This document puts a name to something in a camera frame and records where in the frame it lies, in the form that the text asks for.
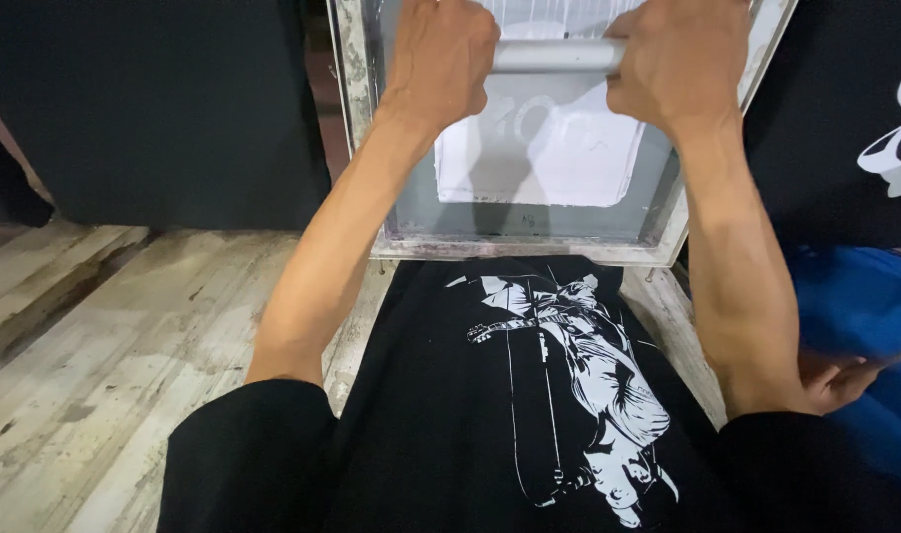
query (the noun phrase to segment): black sleeve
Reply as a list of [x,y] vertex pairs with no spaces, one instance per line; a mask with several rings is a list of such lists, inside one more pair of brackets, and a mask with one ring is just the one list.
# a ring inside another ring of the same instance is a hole
[[835,423],[760,413],[731,421],[719,439],[753,530],[901,531],[901,486],[870,470]]
[[308,531],[325,497],[336,426],[326,393],[251,383],[204,405],[168,439],[158,531]]

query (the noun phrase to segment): person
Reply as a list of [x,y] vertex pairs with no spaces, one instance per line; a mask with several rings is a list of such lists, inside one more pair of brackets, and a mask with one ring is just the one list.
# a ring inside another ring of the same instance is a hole
[[874,373],[800,376],[795,295],[741,139],[748,9],[647,0],[607,32],[628,40],[610,110],[681,158],[725,427],[617,296],[620,269],[571,256],[402,263],[333,416],[323,351],[412,167],[486,105],[500,38],[474,2],[405,0],[387,90],[272,293],[246,384],[169,439],[158,530],[900,531],[901,487],[819,416]]

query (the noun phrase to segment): blue object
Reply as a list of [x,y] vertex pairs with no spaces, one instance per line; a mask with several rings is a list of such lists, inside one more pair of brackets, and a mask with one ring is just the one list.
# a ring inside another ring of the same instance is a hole
[[[901,257],[875,248],[788,250],[801,344],[868,358],[901,351]],[[872,466],[901,478],[901,364],[829,415],[858,439]]]

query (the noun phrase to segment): wooden floor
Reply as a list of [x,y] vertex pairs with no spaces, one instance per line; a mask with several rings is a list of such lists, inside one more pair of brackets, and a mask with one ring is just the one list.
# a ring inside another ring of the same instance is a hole
[[[143,228],[54,223],[0,246],[0,533],[153,531],[167,435],[242,382],[296,238],[150,239]],[[369,262],[323,356],[337,415],[395,266]],[[722,425],[690,302],[670,272],[629,268],[621,292]]]

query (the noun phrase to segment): black t-shirt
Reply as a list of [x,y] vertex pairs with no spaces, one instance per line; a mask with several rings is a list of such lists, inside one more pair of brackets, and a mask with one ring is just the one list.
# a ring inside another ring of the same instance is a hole
[[169,440],[161,532],[901,530],[822,418],[719,434],[578,257],[403,263],[340,419],[264,381]]

